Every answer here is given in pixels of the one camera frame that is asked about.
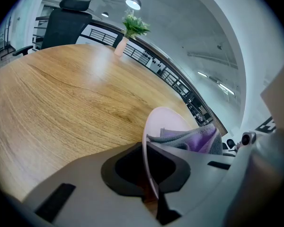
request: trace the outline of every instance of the black slot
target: black slot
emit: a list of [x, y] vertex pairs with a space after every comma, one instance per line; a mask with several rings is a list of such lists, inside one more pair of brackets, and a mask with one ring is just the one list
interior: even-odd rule
[[216, 168], [228, 170], [230, 168], [229, 164], [221, 163], [221, 162], [216, 162], [216, 161], [210, 161], [208, 163], [209, 166], [214, 166]]
[[189, 164], [147, 142], [150, 173], [162, 193], [179, 191], [190, 176]]
[[223, 156], [235, 157], [235, 155], [229, 153], [223, 153]]
[[145, 198], [138, 185], [139, 172], [144, 172], [142, 144], [138, 142], [129, 149], [109, 158], [101, 167], [105, 184], [122, 196]]
[[36, 215], [48, 222], [52, 222], [62, 209], [76, 186], [62, 183], [35, 211]]

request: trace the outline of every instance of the green plant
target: green plant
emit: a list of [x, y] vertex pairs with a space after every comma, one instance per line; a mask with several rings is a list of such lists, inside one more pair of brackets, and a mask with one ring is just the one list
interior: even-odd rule
[[147, 35], [150, 32], [148, 24], [142, 22], [141, 18], [133, 15], [133, 11], [129, 9], [125, 11], [125, 17], [122, 18], [123, 24], [126, 27], [125, 38], [135, 39], [137, 35]]

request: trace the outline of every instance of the pink vase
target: pink vase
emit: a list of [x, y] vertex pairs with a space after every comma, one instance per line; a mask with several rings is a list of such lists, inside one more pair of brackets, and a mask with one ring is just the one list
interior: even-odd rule
[[115, 49], [115, 52], [114, 52], [117, 56], [123, 55], [123, 51], [126, 47], [127, 41], [128, 41], [128, 39], [123, 37], [122, 40], [119, 42], [119, 44], [117, 45], [117, 48]]

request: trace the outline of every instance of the pink plate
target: pink plate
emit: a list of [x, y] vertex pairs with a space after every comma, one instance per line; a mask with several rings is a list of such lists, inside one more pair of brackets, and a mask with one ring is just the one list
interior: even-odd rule
[[192, 130], [189, 124], [185, 121], [185, 119], [183, 119], [181, 115], [171, 110], [170, 108], [155, 108], [148, 116], [142, 136], [143, 161], [147, 177], [157, 199], [159, 198], [158, 186], [153, 180], [148, 166], [146, 142], [149, 141], [147, 135], [159, 137], [161, 128], [165, 128], [166, 130], [172, 131]]

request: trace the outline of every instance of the potted plant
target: potted plant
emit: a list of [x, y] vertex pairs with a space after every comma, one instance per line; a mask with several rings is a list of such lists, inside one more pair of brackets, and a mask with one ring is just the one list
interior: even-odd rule
[[122, 18], [122, 22], [126, 27], [126, 31], [122, 41], [120, 41], [115, 49], [115, 54], [118, 56], [122, 56], [129, 38], [135, 39], [137, 35], [146, 35], [147, 32], [150, 31], [148, 29], [149, 25], [142, 22], [141, 18], [135, 17], [133, 11], [129, 9], [125, 12], [125, 17]]

